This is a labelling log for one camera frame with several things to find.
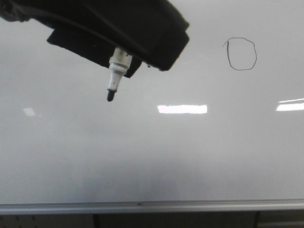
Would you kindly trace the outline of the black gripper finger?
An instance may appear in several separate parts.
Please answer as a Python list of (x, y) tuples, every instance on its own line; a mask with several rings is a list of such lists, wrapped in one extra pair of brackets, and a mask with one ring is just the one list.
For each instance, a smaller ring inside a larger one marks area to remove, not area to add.
[(64, 48), (102, 67), (109, 68), (117, 45), (108, 39), (80, 30), (55, 29), (48, 37), (51, 45)]

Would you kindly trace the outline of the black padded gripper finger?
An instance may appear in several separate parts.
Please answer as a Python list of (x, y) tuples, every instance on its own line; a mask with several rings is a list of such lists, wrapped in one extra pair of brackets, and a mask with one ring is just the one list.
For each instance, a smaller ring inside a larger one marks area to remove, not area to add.
[(190, 39), (189, 23), (167, 0), (3, 0), (0, 16), (108, 39), (133, 56), (131, 71), (142, 62), (169, 70)]

